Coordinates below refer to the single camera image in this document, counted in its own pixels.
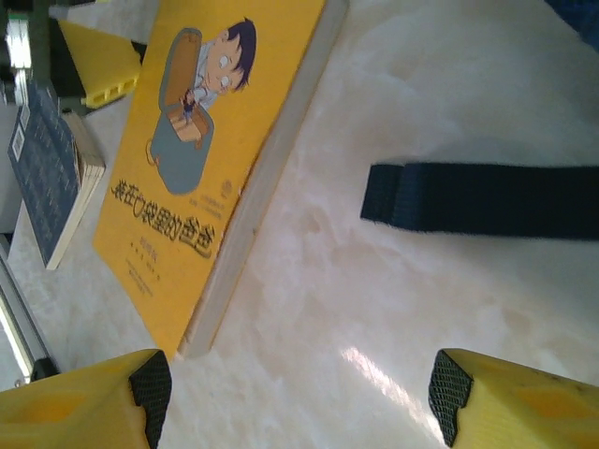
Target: cartoon boy hair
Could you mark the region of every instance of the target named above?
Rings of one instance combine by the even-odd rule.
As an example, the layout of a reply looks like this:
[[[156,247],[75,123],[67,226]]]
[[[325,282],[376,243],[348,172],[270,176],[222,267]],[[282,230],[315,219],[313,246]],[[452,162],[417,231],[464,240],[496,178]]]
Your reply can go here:
[[[247,86],[250,80],[250,73],[254,66],[256,58],[256,27],[248,18],[243,22],[234,24],[228,29],[228,41],[235,40],[239,36],[241,49],[241,57],[235,70],[242,72],[241,81],[234,91],[238,91]]]

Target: yellow book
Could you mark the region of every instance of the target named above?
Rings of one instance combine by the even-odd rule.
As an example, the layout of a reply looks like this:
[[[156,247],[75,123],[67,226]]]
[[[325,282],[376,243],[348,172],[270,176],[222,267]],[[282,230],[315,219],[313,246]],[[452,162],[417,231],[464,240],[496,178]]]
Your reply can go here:
[[[163,0],[94,245],[168,358],[210,350],[347,0]]]

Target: dark blue book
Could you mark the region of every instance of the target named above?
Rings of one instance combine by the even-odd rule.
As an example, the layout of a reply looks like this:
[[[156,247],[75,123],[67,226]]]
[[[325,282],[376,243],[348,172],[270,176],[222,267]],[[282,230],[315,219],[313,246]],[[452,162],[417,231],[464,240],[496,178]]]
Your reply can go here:
[[[47,269],[58,267],[104,173],[93,139],[76,114],[61,114],[48,88],[27,84],[8,157]]]

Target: book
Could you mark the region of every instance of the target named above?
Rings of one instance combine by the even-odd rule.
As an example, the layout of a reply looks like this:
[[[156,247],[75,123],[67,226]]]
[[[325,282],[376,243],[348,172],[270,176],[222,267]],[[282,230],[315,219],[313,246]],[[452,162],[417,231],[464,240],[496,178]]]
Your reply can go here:
[[[81,118],[59,108],[50,88],[28,82],[8,147],[47,269],[58,267],[105,170]]]
[[[161,2],[94,245],[169,359],[211,349],[346,10]]]

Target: barcode label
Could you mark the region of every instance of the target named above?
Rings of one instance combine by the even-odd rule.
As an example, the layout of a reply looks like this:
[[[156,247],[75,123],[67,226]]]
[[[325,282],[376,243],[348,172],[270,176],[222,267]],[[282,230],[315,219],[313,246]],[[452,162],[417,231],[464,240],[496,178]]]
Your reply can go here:
[[[22,129],[27,129],[29,123],[29,107],[25,104],[21,107],[21,125]]]
[[[17,162],[21,159],[22,146],[25,143],[25,135],[22,133],[22,129],[17,125],[17,131],[15,132],[15,138],[12,140],[12,152],[15,154]]]

